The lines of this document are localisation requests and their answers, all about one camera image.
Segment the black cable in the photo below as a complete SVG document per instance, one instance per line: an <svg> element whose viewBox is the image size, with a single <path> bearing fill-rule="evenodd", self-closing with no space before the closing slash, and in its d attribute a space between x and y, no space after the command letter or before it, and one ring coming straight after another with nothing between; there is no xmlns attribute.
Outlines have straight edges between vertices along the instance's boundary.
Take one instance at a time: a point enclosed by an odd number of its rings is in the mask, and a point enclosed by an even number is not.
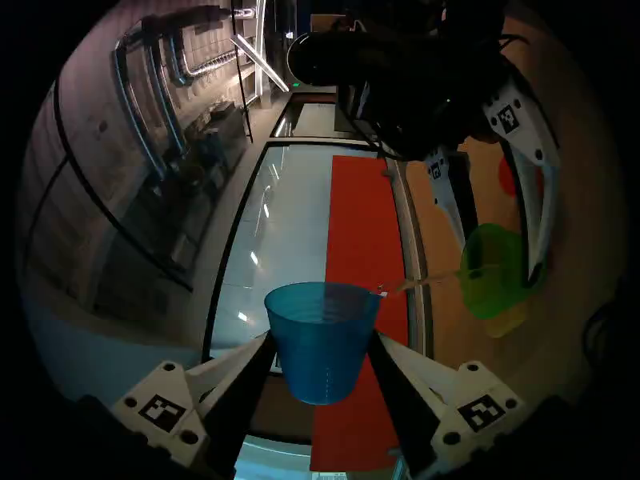
<svg viewBox="0 0 640 480"><path fill-rule="evenodd" d="M373 150L377 151L378 155L382 154L393 160L399 160L400 162L406 161L403 157L400 157L399 155L390 154L389 152L384 150L382 148L382 140L380 140L380 146L376 145L375 142L371 140L371 138L369 138L369 135L365 134L362 131L362 129L358 126L358 124L348 115L348 113L345 111L344 108L342 108L342 106L338 105L338 108L340 108L340 110L342 111L342 114L345 116L346 120L349 122L349 125L351 125L351 128L353 128L356 131L356 133L360 135Z"/></svg>
<svg viewBox="0 0 640 480"><path fill-rule="evenodd" d="M187 282L177 277L172 271L167 269L163 264L161 264L156 257L154 257L151 253L149 253L144 246L140 244L140 242L134 237L122 224L116 219L116 217L111 213L111 211L106 207L106 205L102 202L98 194L95 192L94 188L87 180L86 176L82 172L82 168L78 164L78 160L76 159L74 152L71 149L71 144L69 144L69 139L66 137L66 132L64 129L64 125L62 124L62 114L60 113L60 78L56 78L54 83L54 118L55 124L58 128L58 135L60 137L60 142L62 143L62 148L66 153L66 159L71 165L71 168L74 169L74 173L76 177L78 177L78 181L82 188L89 195L91 201L96 205L96 207L102 212L102 214L109 220L109 223L115 228L120 235L124 237L125 240L148 262L150 262L153 266L158 268L161 272L164 273L167 277L173 280L178 285L184 287L190 293L194 291L193 287L189 285Z"/></svg>
<svg viewBox="0 0 640 480"><path fill-rule="evenodd" d="M234 0L231 0L231 28L235 33L235 7ZM254 142L254 134L251 132L251 122L249 121L249 109L246 106L246 98L245 98L245 86L242 83L242 73L240 72L240 59L238 57L238 46L234 43L234 52L235 52L235 66L238 69L238 81L240 82L240 94L242 95L242 104L245 111L245 119L246 119L246 127L249 129L249 138L251 139L251 143ZM258 68L256 68L256 75L262 75L262 72L258 72Z"/></svg>
<svg viewBox="0 0 640 480"><path fill-rule="evenodd" d="M38 220L40 219L40 214L42 213L42 208L45 205L46 199L49 197L49 193L51 193L51 189L54 187L55 181L58 180L60 173L62 173L62 169L68 163L69 157L65 156L62 161L55 168L55 172L51 175L49 182L46 184L45 191L42 192L42 196L38 201L38 205L35 207L34 216L31 219L31 224L29 225L29 230L26 234L25 240L25 249L22 255L22 271L26 270L26 264L29 261L29 256L31 254L31 246L34 242L34 234L35 227L38 224Z"/></svg>
<svg viewBox="0 0 640 480"><path fill-rule="evenodd" d="M523 37L522 35L504 34L504 35L500 35L500 38L498 40L506 40L506 42L500 45L500 51L503 51L507 45L516 41L524 42L527 45L531 45L529 43L529 40L526 37Z"/></svg>
<svg viewBox="0 0 640 480"><path fill-rule="evenodd" d="M592 370L597 370L602 364L601 355L598 352L598 345L601 342L602 334L610 324L610 313L613 303L607 302L600 306L586 321L582 330L582 353Z"/></svg>

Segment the glass panel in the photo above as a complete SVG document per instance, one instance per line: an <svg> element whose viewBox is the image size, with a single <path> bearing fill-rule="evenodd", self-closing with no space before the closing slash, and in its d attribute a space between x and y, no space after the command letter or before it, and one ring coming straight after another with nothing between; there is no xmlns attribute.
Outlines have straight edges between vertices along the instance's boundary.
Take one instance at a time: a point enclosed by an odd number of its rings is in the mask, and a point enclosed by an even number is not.
<svg viewBox="0 0 640 480"><path fill-rule="evenodd" d="M343 146L272 146L250 190L215 313L212 356L269 329L264 297L295 282L325 280L334 155Z"/></svg>

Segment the wall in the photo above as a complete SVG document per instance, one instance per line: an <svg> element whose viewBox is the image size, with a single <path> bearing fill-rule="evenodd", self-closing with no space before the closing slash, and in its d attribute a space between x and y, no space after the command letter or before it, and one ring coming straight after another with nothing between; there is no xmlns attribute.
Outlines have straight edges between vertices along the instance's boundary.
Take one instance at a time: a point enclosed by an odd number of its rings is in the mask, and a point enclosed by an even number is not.
<svg viewBox="0 0 640 480"><path fill-rule="evenodd" d="M198 4L228 6L228 3L124 0L96 24L62 68L60 103L66 135L85 176L117 218L123 216L150 169L132 135L115 89L111 52L116 40L148 14L162 15ZM230 50L230 35L229 21L223 22L222 28L201 34L194 28L185 29L188 62L197 65ZM142 52L133 52L128 63L132 85L151 137L160 146L165 146L166 130L152 100ZM236 75L232 62L200 78L190 87L175 88L169 82L181 122L186 124L193 120L205 106L217 99L239 102ZM54 122L52 90L42 104L26 150L22 185L18 192L21 206L18 243L24 240L37 201L63 158ZM113 229L89 201L67 166L42 212L35 231L31 263L60 290L90 308L94 276L99 274L113 238Z"/></svg>

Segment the ceiling light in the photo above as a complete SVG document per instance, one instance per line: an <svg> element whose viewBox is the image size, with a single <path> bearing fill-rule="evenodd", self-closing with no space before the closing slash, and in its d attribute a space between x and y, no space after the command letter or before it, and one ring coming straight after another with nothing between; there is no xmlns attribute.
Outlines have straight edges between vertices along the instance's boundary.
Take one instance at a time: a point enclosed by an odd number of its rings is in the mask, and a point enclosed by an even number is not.
<svg viewBox="0 0 640 480"><path fill-rule="evenodd" d="M236 45L237 48L243 50L247 54L247 56L254 61L256 66L262 68L265 73L269 75L269 78L271 78L271 80L273 80L275 84L280 87L280 90L282 90L283 92L289 91L289 87L286 85L286 83L284 83L284 81L278 76L278 74L275 73L274 69L272 69L267 62L265 62L264 58L262 58L260 54L255 51L255 49L248 43L247 40L244 39L243 36L233 35L231 36L230 40Z"/></svg>

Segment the metal pipe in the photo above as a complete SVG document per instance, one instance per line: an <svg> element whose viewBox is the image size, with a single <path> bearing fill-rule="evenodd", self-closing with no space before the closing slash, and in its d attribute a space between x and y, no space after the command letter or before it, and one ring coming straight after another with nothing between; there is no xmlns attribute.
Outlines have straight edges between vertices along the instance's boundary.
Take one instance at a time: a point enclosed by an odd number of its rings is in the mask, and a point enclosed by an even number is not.
<svg viewBox="0 0 640 480"><path fill-rule="evenodd" d="M156 175L161 180L164 180L166 177L166 164L152 146L151 140L149 139L149 131L138 107L134 90L130 84L126 64L127 51L135 48L140 40L143 40L148 74L155 99L161 108L167 133L173 138L174 144L180 153L184 154L186 152L186 140L184 139L182 129L175 114L175 109L167 88L164 70L162 69L162 57L159 46L160 38L168 35L172 31L181 32L182 28L188 25L217 22L220 19L228 18L231 13L228 9L221 9L219 6L197 6L188 10L180 10L179 12L164 17L144 17L116 42L114 51L112 52L116 90L118 90L124 110L128 113L142 152L148 158ZM171 40L172 52L175 52L173 35L171 35ZM174 72L180 72L179 64L176 63L175 54L171 55L169 64L173 67L172 70ZM204 74L207 71L210 71L210 69L198 70L198 74Z"/></svg>
<svg viewBox="0 0 640 480"><path fill-rule="evenodd" d="M112 53L112 62L114 67L114 76L116 80L116 90L119 93L121 103L127 112L130 123L136 133L136 139L138 144L142 148L142 152L146 156L147 160L154 169L154 172L160 180L164 180L166 177L166 165L162 158L158 155L153 147L151 140L148 136L149 130L146 127L145 121L142 118L138 102L135 98L134 89L131 86L129 79L129 70L126 65L126 53L134 42L132 35L125 35L120 38L116 44Z"/></svg>
<svg viewBox="0 0 640 480"><path fill-rule="evenodd" d="M212 58L211 60L201 63L193 69L189 68L189 63L186 60L186 53L184 51L181 30L174 32L169 37L168 53L170 57L169 64L171 65L173 73L172 78L180 86L189 86L196 78L217 70L221 66L231 63L236 58L235 50L229 50Z"/></svg>
<svg viewBox="0 0 640 480"><path fill-rule="evenodd" d="M160 55L160 41L155 35L145 38L145 56L147 73L151 80L151 88L154 92L155 100L160 105L162 119L164 120L166 132L173 139L173 144L178 148L180 155L187 151L186 140L180 128L180 122L175 114L169 91L166 88L164 69L162 68L162 56Z"/></svg>

